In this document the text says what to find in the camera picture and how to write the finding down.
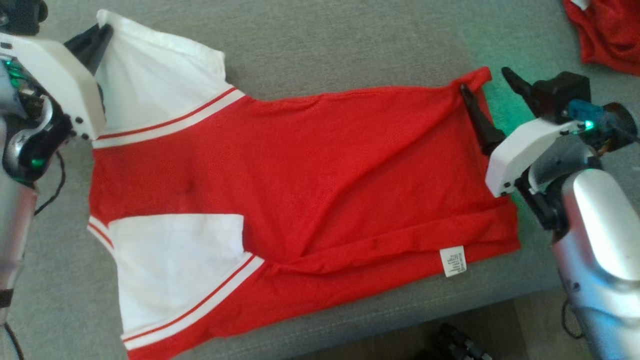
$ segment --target red cloth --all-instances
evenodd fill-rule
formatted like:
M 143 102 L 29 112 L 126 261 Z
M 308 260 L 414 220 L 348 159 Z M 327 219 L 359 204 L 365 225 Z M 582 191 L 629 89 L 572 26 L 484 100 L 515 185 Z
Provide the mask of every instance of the red cloth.
M 640 1 L 592 0 L 582 11 L 563 0 L 578 29 L 583 63 L 599 63 L 640 76 Z
M 518 249 L 516 208 L 484 183 L 460 95 L 465 82 L 488 113 L 490 78 L 481 68 L 441 88 L 244 96 L 176 133 L 95 149 L 91 212 L 104 224 L 242 214 L 244 249 L 264 259 L 211 312 L 129 357 L 164 359 L 441 274 L 443 248 L 464 245 L 469 263 Z

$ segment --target care label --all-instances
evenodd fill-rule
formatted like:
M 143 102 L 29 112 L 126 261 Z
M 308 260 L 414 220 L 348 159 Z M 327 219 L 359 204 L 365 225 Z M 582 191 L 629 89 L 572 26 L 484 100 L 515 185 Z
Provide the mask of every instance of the care label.
M 582 11 L 587 10 L 591 5 L 591 0 L 571 0 L 571 2 L 576 4 Z
M 440 259 L 442 259 L 444 274 L 447 277 L 467 271 L 464 246 L 449 247 L 440 250 Z

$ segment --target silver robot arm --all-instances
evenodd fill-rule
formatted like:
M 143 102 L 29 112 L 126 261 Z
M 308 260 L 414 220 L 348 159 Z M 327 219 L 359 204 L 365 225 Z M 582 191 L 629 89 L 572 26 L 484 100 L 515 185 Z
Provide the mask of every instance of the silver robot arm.
M 568 221 L 552 250 L 573 312 L 599 359 L 640 358 L 640 218 L 615 179 L 582 170 L 561 189 Z
M 6 143 L 6 126 L 0 121 L 0 158 Z M 6 322 L 24 257 L 29 225 L 36 207 L 36 190 L 12 179 L 0 167 L 0 325 Z
M 620 104 L 591 104 L 589 79 L 563 72 L 530 85 L 502 70 L 537 117 L 508 137 L 461 88 L 477 139 L 490 156 L 494 196 L 519 191 L 552 232 L 562 284 L 599 359 L 640 359 L 640 217 L 599 157 L 637 137 Z
M 61 44 L 33 36 L 45 18 L 41 0 L 0 0 L 0 326 L 20 272 L 37 180 L 70 136 L 96 139 L 106 126 L 93 75 L 111 26 L 95 25 Z

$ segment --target gray couch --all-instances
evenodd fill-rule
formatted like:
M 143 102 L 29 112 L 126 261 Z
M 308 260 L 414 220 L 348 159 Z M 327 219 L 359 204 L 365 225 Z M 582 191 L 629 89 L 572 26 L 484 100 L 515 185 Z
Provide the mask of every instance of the gray couch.
M 510 131 L 531 114 L 499 76 L 500 67 L 508 65 L 530 80 L 562 70 L 585 74 L 595 102 L 617 100 L 640 110 L 640 78 L 580 64 L 576 32 L 559 0 L 47 2 L 43 37 L 68 39 L 107 8 L 224 51 L 229 82 L 263 99 L 378 85 L 443 85 L 486 65 L 495 74 L 484 88 L 491 111 Z M 635 205 L 640 204 L 639 150 L 630 146 L 605 161 Z M 33 222 L 10 323 L 28 359 L 124 358 L 115 266 L 85 229 L 91 149 L 74 141 L 62 153 L 67 185 Z M 54 164 L 40 184 L 41 201 L 53 193 L 59 175 Z M 474 263 L 455 277 L 433 276 L 210 341 L 180 358 L 291 357 L 557 286 L 548 234 L 525 209 L 519 215 L 522 249 L 515 253 Z

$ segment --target black object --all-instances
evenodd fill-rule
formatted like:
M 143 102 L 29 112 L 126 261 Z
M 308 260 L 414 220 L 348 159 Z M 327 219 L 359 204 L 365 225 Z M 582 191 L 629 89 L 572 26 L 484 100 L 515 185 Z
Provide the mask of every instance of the black object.
M 531 85 L 508 67 L 502 68 L 502 75 L 513 92 L 522 96 L 535 117 L 544 117 L 555 124 L 573 120 L 566 112 L 572 100 L 591 102 L 591 87 L 586 76 L 563 71 L 552 79 Z
M 18 360 L 24 360 L 24 354 L 22 353 L 22 349 L 20 348 L 20 343 L 18 343 L 18 338 L 15 336 L 15 333 L 9 326 L 9 323 L 4 323 L 4 329 L 6 330 L 6 333 L 9 334 L 11 344 L 13 344 L 15 355 L 18 357 Z
M 11 115 L 4 116 L 4 122 L 7 125 L 7 139 L 18 136 L 19 141 L 24 145 L 17 154 L 17 168 L 10 165 L 8 158 L 14 154 L 5 148 L 3 167 L 14 179 L 25 184 L 33 184 L 42 177 L 49 167 L 53 154 L 72 130 L 69 116 L 62 112 L 55 101 L 52 99 L 50 101 L 52 104 L 51 118 L 42 119 L 47 122 L 47 125 L 40 131 L 28 132 L 28 135 L 20 135 L 19 133 L 26 129 L 36 129 L 40 124 L 35 124 L 34 120 L 26 121 Z
M 33 36 L 49 14 L 42 0 L 0 0 L 0 31 L 12 35 Z
M 67 180 L 67 173 L 65 172 L 65 161 L 62 159 L 62 155 L 60 155 L 59 151 L 56 151 L 56 156 L 58 157 L 58 161 L 60 162 L 60 172 L 61 172 L 60 182 L 58 183 L 56 192 L 53 195 L 51 195 L 49 200 L 45 201 L 42 205 L 38 207 L 38 209 L 36 209 L 36 211 L 33 213 L 33 216 L 36 216 L 37 214 L 41 213 L 42 210 L 44 210 L 47 206 L 49 206 L 50 203 L 54 202 L 54 200 L 58 198 L 58 196 L 60 195 L 60 192 L 62 191 L 62 187 L 65 185 L 65 181 Z
M 607 122 L 605 126 L 613 130 L 610 136 L 611 144 L 608 151 L 615 151 L 633 142 L 640 143 L 638 139 L 638 128 L 634 117 L 629 111 L 618 102 L 610 102 L 603 106 L 607 112 Z
M 113 36 L 113 28 L 109 24 L 98 27 L 98 24 L 90 27 L 84 33 L 78 34 L 65 42 L 65 47 L 95 75 L 104 51 Z
M 492 360 L 482 347 L 474 343 L 463 331 L 444 323 L 434 338 L 436 348 L 448 359 Z
M 569 326 L 566 323 L 566 308 L 568 306 L 569 306 L 569 299 L 565 299 L 564 303 L 562 304 L 562 312 L 560 314 L 562 328 L 563 328 L 564 332 L 567 335 L 571 336 L 573 339 L 575 339 L 575 340 L 582 339 L 584 337 L 584 332 L 580 331 L 580 334 L 576 334 L 575 332 L 569 330 Z
M 515 181 L 516 189 L 522 195 L 522 198 L 527 203 L 529 208 L 536 218 L 538 223 L 544 230 L 560 230 L 561 224 L 564 223 L 563 219 L 559 216 L 558 209 L 550 204 L 547 196 L 544 193 L 536 192 L 531 193 L 531 184 L 529 184 L 529 169 L 522 173 L 522 176 Z
M 467 112 L 471 119 L 471 124 L 474 127 L 474 132 L 476 133 L 476 138 L 480 144 L 482 153 L 489 156 L 493 150 L 504 141 L 506 136 L 502 130 L 493 126 L 482 110 L 480 110 L 476 96 L 469 90 L 466 84 L 460 85 L 460 92 L 462 93 L 462 98 L 465 100 L 465 106 L 467 107 Z
M 9 307 L 13 298 L 13 289 L 0 290 L 0 309 Z

